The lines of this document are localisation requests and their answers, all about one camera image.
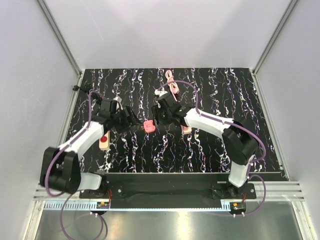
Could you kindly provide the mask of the pink adapter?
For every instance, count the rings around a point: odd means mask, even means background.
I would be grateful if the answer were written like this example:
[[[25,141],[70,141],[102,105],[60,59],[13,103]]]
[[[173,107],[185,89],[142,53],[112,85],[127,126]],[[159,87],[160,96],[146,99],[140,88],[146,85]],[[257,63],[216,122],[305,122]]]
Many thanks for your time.
[[[156,126],[153,120],[146,120],[143,122],[143,129],[146,133],[153,133],[156,131]]]

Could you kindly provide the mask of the pink power strip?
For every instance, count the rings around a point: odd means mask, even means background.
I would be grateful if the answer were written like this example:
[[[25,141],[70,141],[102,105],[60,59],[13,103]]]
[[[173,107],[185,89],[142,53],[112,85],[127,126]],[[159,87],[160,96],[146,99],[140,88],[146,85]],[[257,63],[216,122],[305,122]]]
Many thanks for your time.
[[[192,128],[191,127],[187,127],[187,126],[181,126],[181,130],[182,130],[182,134],[183,135],[187,135],[190,134],[192,132]]]

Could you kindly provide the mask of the beige red power strip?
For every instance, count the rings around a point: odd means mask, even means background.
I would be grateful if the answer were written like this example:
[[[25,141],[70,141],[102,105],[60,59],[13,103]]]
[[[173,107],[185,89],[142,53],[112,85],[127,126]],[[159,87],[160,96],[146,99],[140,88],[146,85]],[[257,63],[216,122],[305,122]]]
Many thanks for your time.
[[[108,151],[110,149],[110,131],[99,139],[98,146],[101,151]]]

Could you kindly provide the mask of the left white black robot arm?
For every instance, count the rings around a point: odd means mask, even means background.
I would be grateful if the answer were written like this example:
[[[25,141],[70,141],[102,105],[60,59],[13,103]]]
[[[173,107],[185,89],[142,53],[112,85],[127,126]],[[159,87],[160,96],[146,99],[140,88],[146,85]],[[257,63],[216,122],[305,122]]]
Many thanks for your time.
[[[128,131],[141,121],[130,106],[122,106],[116,99],[104,99],[96,114],[68,141],[58,147],[48,147],[43,154],[39,183],[51,196],[51,190],[60,194],[74,194],[90,190],[97,198],[108,193],[108,186],[97,173],[81,172],[79,160],[87,150],[110,130]]]

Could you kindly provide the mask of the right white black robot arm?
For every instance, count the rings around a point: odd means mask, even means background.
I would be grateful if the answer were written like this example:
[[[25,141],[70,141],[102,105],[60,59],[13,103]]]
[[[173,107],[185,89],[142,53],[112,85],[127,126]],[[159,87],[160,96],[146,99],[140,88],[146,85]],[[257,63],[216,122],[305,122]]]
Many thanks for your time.
[[[160,99],[151,111],[155,125],[174,124],[177,127],[199,129],[220,138],[230,159],[231,168],[227,183],[212,190],[220,198],[236,199],[244,194],[251,161],[256,155],[259,143],[242,123],[165,99]]]

